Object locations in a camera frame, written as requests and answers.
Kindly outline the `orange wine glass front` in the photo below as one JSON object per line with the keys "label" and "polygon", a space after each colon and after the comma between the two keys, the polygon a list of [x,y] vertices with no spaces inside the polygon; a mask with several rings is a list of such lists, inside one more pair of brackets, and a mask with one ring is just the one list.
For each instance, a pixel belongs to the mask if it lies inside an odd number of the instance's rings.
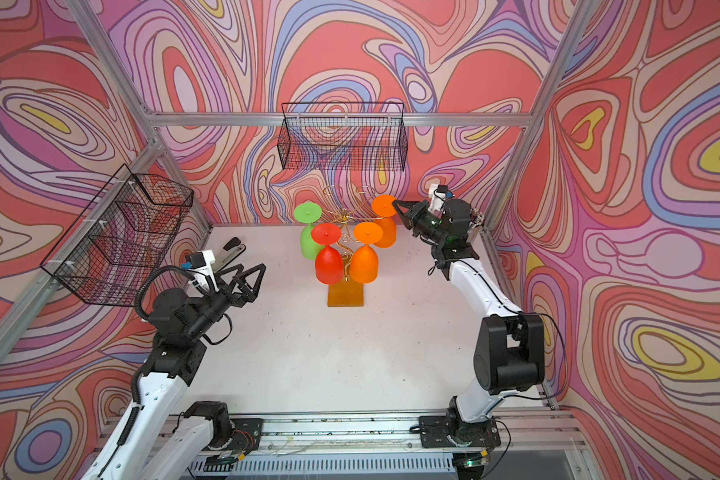
{"label": "orange wine glass front", "polygon": [[350,277],[361,284],[369,284],[376,280],[379,270],[379,259],[372,245],[383,237],[382,228],[373,222],[357,224],[353,230],[354,239],[361,246],[354,252],[350,262]]}

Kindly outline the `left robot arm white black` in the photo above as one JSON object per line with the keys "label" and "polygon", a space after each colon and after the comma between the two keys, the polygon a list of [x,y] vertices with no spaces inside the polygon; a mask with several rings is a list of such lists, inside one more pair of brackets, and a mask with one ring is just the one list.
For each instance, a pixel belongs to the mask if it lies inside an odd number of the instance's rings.
{"label": "left robot arm white black", "polygon": [[258,435],[237,427],[224,402],[196,401],[180,416],[171,438],[155,442],[173,409],[187,392],[212,345],[209,329],[231,308],[254,302],[266,272],[264,264],[211,273],[215,287],[191,297],[180,288],[160,293],[151,311],[146,293],[134,300],[138,316],[155,327],[152,349],[131,378],[131,402],[104,447],[84,473],[86,479],[179,479],[204,450],[217,465],[235,465],[259,447]]}

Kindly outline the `red wine glass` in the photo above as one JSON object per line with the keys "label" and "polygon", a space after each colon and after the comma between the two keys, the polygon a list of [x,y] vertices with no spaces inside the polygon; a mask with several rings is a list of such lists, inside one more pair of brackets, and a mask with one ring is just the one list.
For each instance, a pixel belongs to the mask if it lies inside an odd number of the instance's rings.
{"label": "red wine glass", "polygon": [[322,223],[313,228],[311,237],[322,246],[315,259],[315,275],[323,284],[339,283],[344,276],[341,254],[333,247],[341,237],[341,230],[331,223]]}

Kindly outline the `metal base rail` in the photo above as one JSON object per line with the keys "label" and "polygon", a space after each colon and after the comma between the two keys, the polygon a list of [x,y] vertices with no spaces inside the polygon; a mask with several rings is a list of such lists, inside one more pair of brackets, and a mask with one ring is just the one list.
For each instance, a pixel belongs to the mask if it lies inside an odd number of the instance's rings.
{"label": "metal base rail", "polygon": [[237,479],[450,474],[456,479],[601,479],[570,414],[503,409],[460,438],[435,412],[125,415],[87,479]]}

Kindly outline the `gold rack on wooden base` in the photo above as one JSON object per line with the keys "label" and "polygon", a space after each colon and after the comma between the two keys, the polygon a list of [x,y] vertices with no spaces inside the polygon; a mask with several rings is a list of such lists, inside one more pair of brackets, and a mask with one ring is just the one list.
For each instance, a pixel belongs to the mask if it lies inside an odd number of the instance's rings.
{"label": "gold rack on wooden base", "polygon": [[328,287],[327,306],[331,308],[364,307],[364,285],[350,276],[350,264],[355,253],[355,248],[352,246],[355,240],[350,232],[350,226],[356,222],[357,218],[342,203],[343,189],[340,186],[328,185],[322,189],[321,193],[324,202],[321,221],[339,227],[341,234],[334,244],[334,248],[339,251],[343,262],[343,279]]}

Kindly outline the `green wine glass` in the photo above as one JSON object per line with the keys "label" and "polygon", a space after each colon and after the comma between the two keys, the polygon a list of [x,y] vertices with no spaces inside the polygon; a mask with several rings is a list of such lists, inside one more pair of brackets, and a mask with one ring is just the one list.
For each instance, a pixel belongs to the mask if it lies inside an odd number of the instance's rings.
{"label": "green wine glass", "polygon": [[322,208],[317,203],[306,201],[294,209],[294,219],[304,225],[299,238],[300,251],[304,258],[314,261],[324,248],[312,238],[312,231],[322,217]]}

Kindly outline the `grey black stapler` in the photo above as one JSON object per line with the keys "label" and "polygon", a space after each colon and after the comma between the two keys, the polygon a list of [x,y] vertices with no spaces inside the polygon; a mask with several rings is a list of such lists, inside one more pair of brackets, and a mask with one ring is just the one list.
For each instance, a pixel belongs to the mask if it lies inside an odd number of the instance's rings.
{"label": "grey black stapler", "polygon": [[246,246],[238,237],[230,239],[216,255],[215,267],[224,269],[246,250]]}

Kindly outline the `orange wine glass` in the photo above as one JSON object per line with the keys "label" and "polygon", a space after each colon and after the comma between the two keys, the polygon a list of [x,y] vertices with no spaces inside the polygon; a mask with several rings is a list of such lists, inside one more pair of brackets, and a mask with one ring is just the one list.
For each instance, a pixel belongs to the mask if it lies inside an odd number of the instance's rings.
{"label": "orange wine glass", "polygon": [[397,238],[397,227],[394,218],[397,213],[393,206],[395,198],[391,195],[380,195],[371,202],[371,208],[377,218],[374,222],[382,229],[382,237],[375,245],[379,248],[390,248]]}
{"label": "orange wine glass", "polygon": [[373,222],[357,224],[353,230],[354,239],[361,246],[354,252],[350,262],[350,277],[361,284],[369,284],[376,280],[379,270],[379,259],[372,245],[383,237],[382,228]]}

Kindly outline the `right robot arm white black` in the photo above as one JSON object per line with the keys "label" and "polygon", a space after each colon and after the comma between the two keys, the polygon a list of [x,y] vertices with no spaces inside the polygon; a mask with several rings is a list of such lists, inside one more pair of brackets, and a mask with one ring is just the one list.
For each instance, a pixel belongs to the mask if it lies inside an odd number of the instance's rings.
{"label": "right robot arm white black", "polygon": [[445,439],[455,446],[475,442],[493,447],[497,407],[545,380],[544,322],[526,313],[488,278],[470,232],[476,219],[465,201],[447,198],[439,214],[428,200],[395,200],[402,224],[431,247],[433,268],[463,295],[480,320],[473,354],[474,377],[454,396],[443,420]]}

